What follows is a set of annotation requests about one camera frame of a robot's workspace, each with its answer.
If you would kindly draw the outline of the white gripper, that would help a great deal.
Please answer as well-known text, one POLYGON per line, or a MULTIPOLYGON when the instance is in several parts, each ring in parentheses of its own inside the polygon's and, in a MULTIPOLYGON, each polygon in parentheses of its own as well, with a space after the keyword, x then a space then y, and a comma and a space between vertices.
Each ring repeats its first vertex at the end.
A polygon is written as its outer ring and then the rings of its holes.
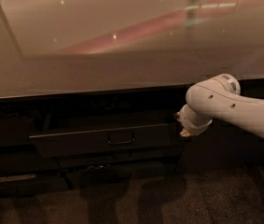
POLYGON ((211 119, 205 118, 192 110, 188 105, 184 105, 179 112, 174 113, 174 118, 181 123, 181 137, 199 135, 206 131, 212 123, 211 119))

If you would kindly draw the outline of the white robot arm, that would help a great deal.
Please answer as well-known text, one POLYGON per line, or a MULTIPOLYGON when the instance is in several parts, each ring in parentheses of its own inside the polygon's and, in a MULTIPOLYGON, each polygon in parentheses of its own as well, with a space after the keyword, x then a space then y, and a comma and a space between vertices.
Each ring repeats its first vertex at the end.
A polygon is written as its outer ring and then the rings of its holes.
POLYGON ((192 85, 175 117, 182 137, 199 135, 213 119, 220 119, 264 138, 264 100, 241 96, 238 80, 229 74, 192 85))

